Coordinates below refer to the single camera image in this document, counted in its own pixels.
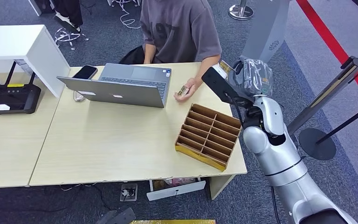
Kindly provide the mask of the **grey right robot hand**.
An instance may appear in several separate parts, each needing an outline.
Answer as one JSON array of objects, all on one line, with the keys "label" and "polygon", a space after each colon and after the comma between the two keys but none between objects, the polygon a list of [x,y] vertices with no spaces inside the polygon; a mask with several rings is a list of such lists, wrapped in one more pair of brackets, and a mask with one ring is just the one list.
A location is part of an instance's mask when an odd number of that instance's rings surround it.
[{"label": "grey right robot hand", "polygon": [[247,96],[270,96],[273,91],[273,71],[262,60],[241,56],[231,67],[228,83]]}]

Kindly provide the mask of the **person's left hand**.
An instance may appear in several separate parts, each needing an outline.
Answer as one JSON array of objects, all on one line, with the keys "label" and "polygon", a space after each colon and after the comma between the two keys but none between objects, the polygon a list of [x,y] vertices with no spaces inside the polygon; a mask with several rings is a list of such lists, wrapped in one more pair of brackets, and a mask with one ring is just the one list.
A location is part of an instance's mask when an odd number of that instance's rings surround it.
[{"label": "person's left hand", "polygon": [[176,101],[183,103],[186,102],[202,85],[203,81],[201,78],[190,78],[187,83],[184,84],[184,87],[188,89],[185,95],[179,95],[177,92],[174,93],[174,98]]}]

